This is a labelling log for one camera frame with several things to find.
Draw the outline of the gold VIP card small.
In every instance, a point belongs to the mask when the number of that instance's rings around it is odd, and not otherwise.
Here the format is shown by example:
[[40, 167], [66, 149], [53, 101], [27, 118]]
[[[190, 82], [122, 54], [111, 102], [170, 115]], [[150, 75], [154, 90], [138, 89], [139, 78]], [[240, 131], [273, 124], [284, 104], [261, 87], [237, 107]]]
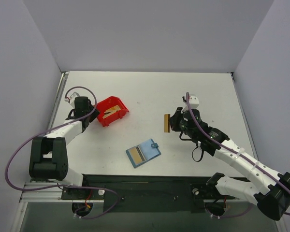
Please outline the gold VIP card small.
[[170, 132], [170, 114], [164, 115], [164, 132], [165, 133]]

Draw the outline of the red plastic bin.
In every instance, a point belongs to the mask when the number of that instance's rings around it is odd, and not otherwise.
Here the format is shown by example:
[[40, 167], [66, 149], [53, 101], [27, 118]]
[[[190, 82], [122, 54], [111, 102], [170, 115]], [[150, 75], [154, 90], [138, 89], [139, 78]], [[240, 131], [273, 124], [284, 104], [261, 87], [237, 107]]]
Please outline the red plastic bin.
[[107, 127], [112, 122], [122, 119], [129, 112], [121, 99], [115, 96], [110, 96], [97, 103], [97, 110], [100, 112], [97, 119], [103, 127]]

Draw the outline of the blue leather card holder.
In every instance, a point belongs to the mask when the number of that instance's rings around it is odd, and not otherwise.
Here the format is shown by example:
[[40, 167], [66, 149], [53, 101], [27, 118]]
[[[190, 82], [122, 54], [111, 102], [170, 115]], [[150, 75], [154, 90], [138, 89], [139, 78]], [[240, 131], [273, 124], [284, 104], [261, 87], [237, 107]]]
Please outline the blue leather card holder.
[[[132, 148], [134, 148], [134, 147], [137, 147], [137, 146], [139, 146], [141, 148], [141, 151], [142, 151], [142, 153], [143, 153], [143, 155], [145, 157], [145, 161], [140, 162], [139, 164], [135, 164], [134, 163], [134, 161], [133, 161], [133, 159], [131, 157], [131, 154], [130, 154], [130, 150]], [[146, 141], [144, 141], [144, 142], [142, 142], [142, 143], [140, 143], [140, 144], [138, 144], [136, 146], [133, 146], [133, 147], [127, 149], [126, 150], [126, 154], [127, 154], [128, 158], [129, 158], [132, 166], [134, 168], [137, 168], [137, 167], [149, 162], [150, 160], [160, 156], [161, 155], [161, 151], [159, 149], [159, 145], [156, 142], [154, 142], [153, 139], [148, 139], [148, 140], [146, 140]]]

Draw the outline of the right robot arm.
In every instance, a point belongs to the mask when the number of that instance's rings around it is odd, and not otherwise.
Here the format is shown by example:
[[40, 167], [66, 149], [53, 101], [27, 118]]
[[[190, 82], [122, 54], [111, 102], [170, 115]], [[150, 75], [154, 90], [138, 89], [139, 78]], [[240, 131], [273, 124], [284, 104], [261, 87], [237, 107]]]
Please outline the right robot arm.
[[200, 147], [202, 153], [225, 162], [246, 178], [246, 181], [241, 181], [215, 173], [206, 182], [206, 192], [210, 197], [223, 195], [245, 200], [276, 221], [287, 213], [290, 173], [281, 174], [254, 159], [225, 133], [203, 122], [197, 109], [183, 111], [178, 107], [169, 118], [169, 128], [188, 136], [187, 140]]

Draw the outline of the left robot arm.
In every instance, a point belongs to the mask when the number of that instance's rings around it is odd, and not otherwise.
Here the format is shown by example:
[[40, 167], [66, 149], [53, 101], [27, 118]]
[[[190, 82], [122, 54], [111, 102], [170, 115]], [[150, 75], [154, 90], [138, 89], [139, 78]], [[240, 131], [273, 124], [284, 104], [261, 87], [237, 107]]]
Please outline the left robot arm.
[[67, 145], [100, 114], [88, 97], [75, 97], [74, 108], [64, 121], [66, 126], [32, 140], [29, 175], [39, 180], [54, 181], [73, 186], [73, 194], [84, 199], [89, 195], [89, 185], [83, 183], [84, 176], [71, 169], [68, 164]]

